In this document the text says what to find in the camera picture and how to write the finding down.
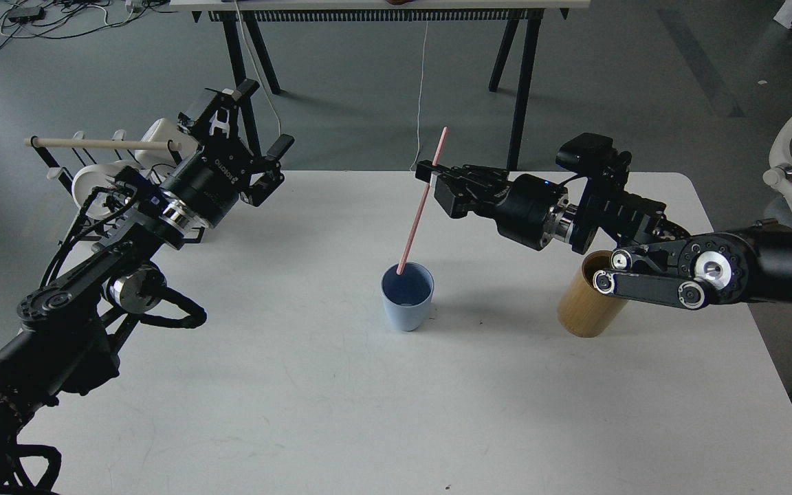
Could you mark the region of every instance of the wooden cylinder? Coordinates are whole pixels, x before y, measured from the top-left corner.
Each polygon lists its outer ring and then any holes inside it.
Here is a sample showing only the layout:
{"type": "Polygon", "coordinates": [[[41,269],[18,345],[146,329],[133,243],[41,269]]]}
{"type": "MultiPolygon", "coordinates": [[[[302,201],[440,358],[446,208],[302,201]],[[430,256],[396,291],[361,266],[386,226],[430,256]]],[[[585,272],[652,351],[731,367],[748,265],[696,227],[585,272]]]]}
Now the wooden cylinder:
{"type": "Polygon", "coordinates": [[[176,141],[116,141],[113,139],[60,139],[57,137],[28,137],[23,144],[38,148],[91,148],[104,150],[180,151],[176,141]]]}
{"type": "Polygon", "coordinates": [[[575,336],[601,335],[627,302],[600,294],[591,284],[595,272],[609,269],[610,254],[610,251],[594,251],[586,256],[558,303],[560,324],[575,336]]]}

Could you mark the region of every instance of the bamboo cup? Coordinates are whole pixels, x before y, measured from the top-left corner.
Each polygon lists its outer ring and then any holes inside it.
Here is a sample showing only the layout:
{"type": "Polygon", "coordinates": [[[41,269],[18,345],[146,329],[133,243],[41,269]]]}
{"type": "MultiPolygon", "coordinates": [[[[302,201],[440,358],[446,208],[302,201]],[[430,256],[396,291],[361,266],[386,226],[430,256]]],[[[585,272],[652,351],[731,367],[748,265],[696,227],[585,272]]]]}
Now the bamboo cup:
{"type": "Polygon", "coordinates": [[[591,284],[595,272],[609,269],[610,254],[610,251],[594,251],[586,256],[558,303],[560,324],[575,336],[601,335],[627,302],[600,294],[591,284]]]}

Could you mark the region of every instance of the table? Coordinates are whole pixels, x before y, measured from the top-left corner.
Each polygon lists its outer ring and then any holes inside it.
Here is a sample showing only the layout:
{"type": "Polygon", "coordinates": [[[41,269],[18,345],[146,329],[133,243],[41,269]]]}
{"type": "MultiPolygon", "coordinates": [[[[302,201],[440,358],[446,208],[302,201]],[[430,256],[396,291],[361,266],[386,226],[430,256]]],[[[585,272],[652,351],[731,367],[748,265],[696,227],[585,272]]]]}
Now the table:
{"type": "MultiPolygon", "coordinates": [[[[543,13],[546,9],[559,8],[566,19],[569,9],[587,8],[590,2],[591,0],[415,0],[396,6],[390,5],[385,0],[251,0],[238,2],[238,6],[250,40],[258,54],[261,71],[264,72],[268,87],[274,94],[280,93],[280,83],[274,75],[274,68],[261,37],[258,21],[506,20],[506,30],[503,32],[494,70],[487,85],[488,91],[497,91],[509,49],[515,39],[518,22],[526,19],[527,31],[522,49],[515,112],[506,159],[506,169],[516,170],[543,13]]],[[[195,22],[200,19],[202,12],[208,12],[210,20],[222,22],[234,80],[239,84],[246,78],[234,2],[170,0],[169,8],[190,10],[194,13],[195,22]]],[[[245,101],[243,110],[249,147],[258,151],[259,139],[252,119],[252,104],[245,101]]]]}
{"type": "MultiPolygon", "coordinates": [[[[569,187],[577,201],[582,181],[569,187]]],[[[628,190],[710,231],[685,176],[635,173],[628,190]]],[[[431,200],[411,256],[436,279],[430,319],[388,329],[380,276],[421,191],[408,172],[287,171],[260,208],[161,250],[210,319],[141,326],[122,376],[38,412],[21,441],[63,452],[54,489],[792,494],[792,407],[744,304],[629,302],[576,338],[556,306],[581,256],[431,200]]]]}

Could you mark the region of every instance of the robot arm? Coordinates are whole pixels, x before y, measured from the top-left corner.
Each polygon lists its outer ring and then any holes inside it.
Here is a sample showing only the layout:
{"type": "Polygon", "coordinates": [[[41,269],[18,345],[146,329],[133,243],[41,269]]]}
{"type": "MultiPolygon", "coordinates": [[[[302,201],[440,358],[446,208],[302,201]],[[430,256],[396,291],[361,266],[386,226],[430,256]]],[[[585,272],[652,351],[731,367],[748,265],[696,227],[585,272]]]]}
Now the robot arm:
{"type": "MultiPolygon", "coordinates": [[[[198,140],[197,151],[160,185],[130,167],[118,173],[108,200],[115,226],[102,231],[101,221],[64,241],[41,288],[20,303],[20,332],[0,350],[0,493],[52,488],[60,454],[44,445],[19,445],[18,433],[42,406],[57,405],[60,392],[84,395],[118,376],[118,351],[138,323],[195,328],[206,320],[198,304],[166,286],[151,257],[163,244],[181,248],[198,223],[213,228],[239,197],[259,206],[283,182],[279,160],[292,137],[281,135],[266,156],[254,156],[239,139],[239,100],[256,88],[257,82],[246,81],[236,91],[208,90],[182,113],[180,131],[198,140]],[[252,182],[253,175],[261,177],[252,182]],[[91,230],[101,231],[96,252],[57,276],[69,249],[91,230]],[[111,308],[99,314],[103,298],[111,308]],[[186,317],[148,314],[161,300],[176,304],[186,317]],[[23,457],[48,460],[41,480],[26,476],[23,457]]],[[[98,192],[85,201],[79,219],[98,192]]]]}
{"type": "Polygon", "coordinates": [[[434,197],[450,217],[474,211],[496,222],[500,235],[541,250],[551,239],[576,253],[597,229],[616,242],[610,269],[595,274],[601,294],[664,306],[759,300],[792,302],[792,230],[769,221],[735,232],[690,235],[666,219],[666,205],[625,191],[631,155],[609,137],[582,134],[564,144],[556,162],[588,179],[579,204],[564,183],[532,175],[509,181],[503,169],[418,163],[416,176],[437,176],[434,197]]]}

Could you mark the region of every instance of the screw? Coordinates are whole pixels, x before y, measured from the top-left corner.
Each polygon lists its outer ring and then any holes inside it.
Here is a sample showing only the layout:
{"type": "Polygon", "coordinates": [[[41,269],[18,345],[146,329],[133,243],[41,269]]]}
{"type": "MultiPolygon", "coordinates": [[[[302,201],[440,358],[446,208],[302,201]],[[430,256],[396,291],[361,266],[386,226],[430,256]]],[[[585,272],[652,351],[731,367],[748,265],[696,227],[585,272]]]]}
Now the screw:
{"type": "Polygon", "coordinates": [[[616,253],[613,255],[613,267],[616,270],[624,270],[628,267],[628,256],[625,253],[616,253]]]}
{"type": "Polygon", "coordinates": [[[45,306],[50,308],[57,308],[66,306],[70,300],[69,294],[64,294],[64,292],[60,292],[59,294],[54,294],[53,296],[47,298],[45,301],[45,306]]]}
{"type": "Polygon", "coordinates": [[[609,291],[610,287],[613,286],[613,284],[610,283],[609,276],[604,274],[597,276],[595,279],[595,285],[597,285],[597,288],[601,289],[601,291],[609,291]]]}

